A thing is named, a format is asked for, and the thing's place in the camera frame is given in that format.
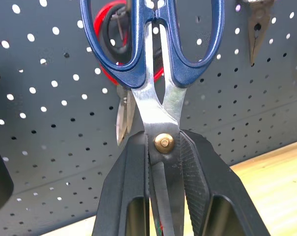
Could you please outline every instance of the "tool holder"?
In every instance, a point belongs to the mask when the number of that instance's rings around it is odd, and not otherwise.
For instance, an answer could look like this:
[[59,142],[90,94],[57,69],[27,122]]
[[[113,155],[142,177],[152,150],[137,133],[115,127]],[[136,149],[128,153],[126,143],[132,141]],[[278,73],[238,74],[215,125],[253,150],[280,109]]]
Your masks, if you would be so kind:
[[[97,214],[105,177],[123,150],[115,136],[116,86],[89,50],[79,1],[44,2],[0,1],[0,155],[14,182],[0,209],[0,236],[39,235]],[[94,16],[106,3],[92,1]],[[182,48],[191,61],[207,49],[210,4],[177,0]],[[221,46],[187,90],[180,122],[228,165],[297,141],[297,0],[275,1],[253,67],[249,15],[242,1],[225,1]],[[155,86],[163,97],[163,80]],[[131,134],[140,130],[136,111]]]
[[[180,132],[180,142],[194,235],[270,236],[241,180],[211,143],[189,131]],[[148,156],[145,134],[130,137],[104,181],[94,236],[149,235]]]

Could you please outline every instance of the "hanging tool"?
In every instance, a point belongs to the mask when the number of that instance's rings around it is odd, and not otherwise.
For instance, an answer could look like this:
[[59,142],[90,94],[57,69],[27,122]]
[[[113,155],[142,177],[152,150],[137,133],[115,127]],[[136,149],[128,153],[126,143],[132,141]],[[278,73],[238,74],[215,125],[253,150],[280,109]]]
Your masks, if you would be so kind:
[[[97,14],[94,21],[94,30],[99,37],[102,35],[103,47],[105,47],[113,60],[119,64],[126,64],[131,59],[132,53],[132,38],[131,38],[131,15],[129,1],[123,0],[114,1],[105,5]],[[116,22],[117,27],[112,28],[110,24]],[[116,42],[113,46],[110,42],[109,31],[119,33],[121,43]],[[154,35],[154,40],[160,40],[159,35]],[[102,67],[105,75],[117,85],[117,92],[120,97],[117,120],[116,120],[116,137],[118,146],[121,144],[125,136],[130,133],[136,101],[131,91],[127,91],[122,86],[118,85],[115,79],[112,78],[107,71]],[[163,74],[162,66],[162,49],[158,45],[154,47],[154,80],[157,81]]]
[[[145,134],[131,137],[104,182],[93,235],[148,236],[150,198],[156,233],[162,230],[164,236],[182,236],[186,195],[195,235],[204,235],[207,230],[210,232],[206,235],[223,235],[219,232],[229,227],[228,216],[233,209],[236,216],[243,217],[237,230],[245,235],[268,236],[248,195],[242,195],[243,204],[234,196],[246,192],[231,169],[214,155],[208,143],[200,146],[204,138],[179,128],[186,88],[207,69],[219,48],[224,26],[223,0],[212,0],[212,36],[199,62],[190,62],[182,53],[175,0],[165,0],[156,11],[148,7],[151,5],[149,0],[132,1],[132,58],[124,65],[116,65],[106,57],[93,33],[90,0],[81,0],[84,29],[93,52],[122,86],[132,90],[145,129]],[[152,21],[160,24],[165,78],[162,104],[154,87]],[[214,205],[218,196],[222,196],[222,203]],[[247,218],[259,225],[257,231],[244,217],[244,206],[250,210],[246,211]],[[212,214],[220,217],[212,219]]]
[[248,19],[248,36],[250,43],[250,62],[254,65],[255,58],[261,48],[265,32],[270,24],[270,9],[274,0],[243,0],[251,8]]

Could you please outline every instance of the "pegboard hole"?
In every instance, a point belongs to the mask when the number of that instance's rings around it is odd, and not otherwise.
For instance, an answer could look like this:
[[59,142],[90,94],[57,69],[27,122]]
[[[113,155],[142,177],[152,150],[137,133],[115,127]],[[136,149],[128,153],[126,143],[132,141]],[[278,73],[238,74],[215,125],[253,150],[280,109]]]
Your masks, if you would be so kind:
[[0,125],[4,125],[4,124],[5,124],[4,120],[0,119]]
[[35,41],[35,36],[34,36],[32,33],[29,33],[29,34],[27,35],[27,39],[28,39],[30,42],[33,42],[33,41]]
[[196,44],[201,45],[202,44],[202,39],[198,38],[197,41],[196,41]]
[[254,26],[254,31],[260,31],[262,29],[262,26],[260,23],[257,23],[255,26]]
[[7,97],[7,99],[9,99],[10,101],[13,101],[13,100],[14,100],[14,96],[11,95],[11,94],[8,94],[6,97]]
[[36,89],[34,87],[30,87],[29,88],[29,92],[32,93],[32,94],[35,94],[36,93]]
[[21,13],[21,9],[20,9],[20,7],[19,7],[18,5],[16,5],[16,4],[13,4],[13,5],[12,5],[12,10],[13,10],[13,12],[14,12],[15,14],[20,14],[20,13]]
[[59,34],[60,34],[60,30],[59,30],[59,28],[56,27],[56,26],[54,26],[54,27],[52,28],[52,33],[54,33],[54,35],[59,35]]
[[79,75],[77,75],[77,74],[73,75],[73,80],[78,81],[79,79],[80,79]]
[[239,34],[240,33],[240,28],[236,28],[235,29],[235,34]]
[[4,47],[5,49],[10,48],[10,44],[9,44],[7,41],[5,41],[5,40],[3,40],[3,41],[1,42],[1,45],[2,45],[2,47]]
[[78,27],[80,29],[84,28],[84,24],[83,24],[83,21],[82,20],[79,20],[78,23],[77,23]]
[[22,118],[22,119],[26,119],[26,115],[25,115],[25,113],[20,113],[20,117]]
[[101,73],[101,70],[100,70],[99,68],[96,68],[96,69],[95,69],[95,74],[96,74],[96,75],[100,75],[100,73]]
[[236,5],[236,12],[239,12],[240,10],[241,10],[241,5],[240,4]]
[[39,3],[42,7],[46,7],[47,6],[47,0],[39,0]]
[[158,34],[159,33],[159,28],[158,27],[154,27],[153,28],[153,33],[154,34]]
[[51,85],[52,85],[52,87],[56,88],[56,87],[58,87],[58,82],[55,80],[52,80]]
[[42,112],[46,112],[46,111],[47,111],[47,108],[46,108],[46,107],[41,107],[40,110],[41,110]]
[[40,64],[42,64],[42,65],[47,65],[47,61],[46,61],[46,59],[41,58],[41,59],[40,59]]

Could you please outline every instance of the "wooden workbench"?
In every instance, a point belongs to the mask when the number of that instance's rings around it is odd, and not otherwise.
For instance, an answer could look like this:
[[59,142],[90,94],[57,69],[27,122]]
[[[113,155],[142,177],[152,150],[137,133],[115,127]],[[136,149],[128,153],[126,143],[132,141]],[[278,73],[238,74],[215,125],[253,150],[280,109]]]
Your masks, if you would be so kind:
[[[272,236],[297,236],[297,143],[232,166]],[[193,236],[186,206],[184,236]],[[90,236],[95,217],[45,236]],[[154,225],[151,220],[151,235]]]

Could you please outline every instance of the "scissors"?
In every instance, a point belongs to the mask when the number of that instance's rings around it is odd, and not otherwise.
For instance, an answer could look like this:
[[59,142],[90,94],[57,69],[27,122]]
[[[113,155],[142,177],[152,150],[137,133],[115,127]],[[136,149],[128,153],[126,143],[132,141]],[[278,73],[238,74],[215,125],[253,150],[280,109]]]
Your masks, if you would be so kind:
[[[212,35],[204,58],[186,59],[181,50],[175,0],[159,1],[153,10],[149,0],[131,3],[132,58],[116,65],[104,54],[93,29],[91,0],[81,0],[87,39],[106,71],[135,97],[150,158],[149,189],[156,232],[182,236],[184,182],[180,159],[180,117],[186,89],[208,68],[216,54],[224,26],[224,1],[212,0]],[[160,24],[165,94],[161,104],[154,87],[152,21]]]

